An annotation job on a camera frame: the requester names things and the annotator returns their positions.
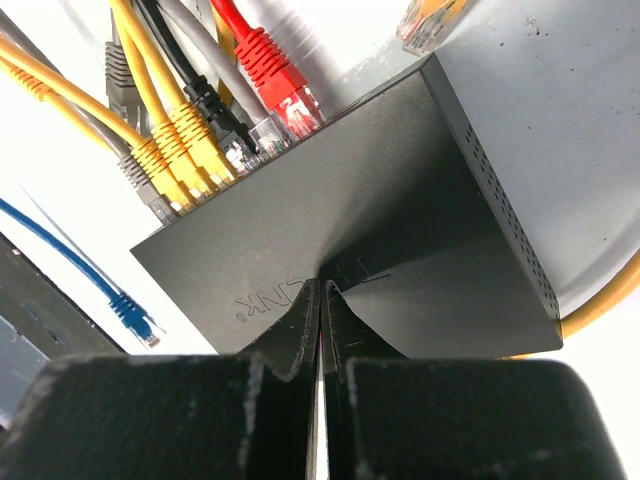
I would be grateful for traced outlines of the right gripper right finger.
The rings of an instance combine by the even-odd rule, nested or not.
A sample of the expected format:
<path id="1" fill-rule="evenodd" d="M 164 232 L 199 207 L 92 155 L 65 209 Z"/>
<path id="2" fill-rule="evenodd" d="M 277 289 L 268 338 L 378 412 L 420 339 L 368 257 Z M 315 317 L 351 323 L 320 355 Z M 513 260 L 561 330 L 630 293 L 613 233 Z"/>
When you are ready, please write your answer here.
<path id="1" fill-rule="evenodd" d="M 413 360 L 331 281 L 320 321 L 333 479 L 621 479 L 583 380 L 551 361 Z"/>

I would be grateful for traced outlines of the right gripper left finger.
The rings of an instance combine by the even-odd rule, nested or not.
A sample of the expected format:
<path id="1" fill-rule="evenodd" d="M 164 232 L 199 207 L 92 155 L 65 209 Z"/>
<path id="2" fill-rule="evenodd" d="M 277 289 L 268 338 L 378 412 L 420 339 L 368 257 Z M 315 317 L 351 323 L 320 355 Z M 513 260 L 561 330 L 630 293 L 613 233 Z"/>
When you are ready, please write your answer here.
<path id="1" fill-rule="evenodd" d="M 5 479 L 310 479 L 320 283 L 231 355 L 71 356 L 1 439 Z"/>

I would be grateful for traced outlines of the black network switch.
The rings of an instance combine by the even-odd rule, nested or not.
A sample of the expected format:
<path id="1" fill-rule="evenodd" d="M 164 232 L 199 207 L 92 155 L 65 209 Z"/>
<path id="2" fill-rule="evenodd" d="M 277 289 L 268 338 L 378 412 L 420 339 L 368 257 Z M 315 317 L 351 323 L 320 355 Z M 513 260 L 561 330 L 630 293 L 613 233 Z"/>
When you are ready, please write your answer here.
<path id="1" fill-rule="evenodd" d="M 563 344 L 555 291 L 435 56 L 132 253 L 220 353 L 310 278 L 409 357 Z"/>

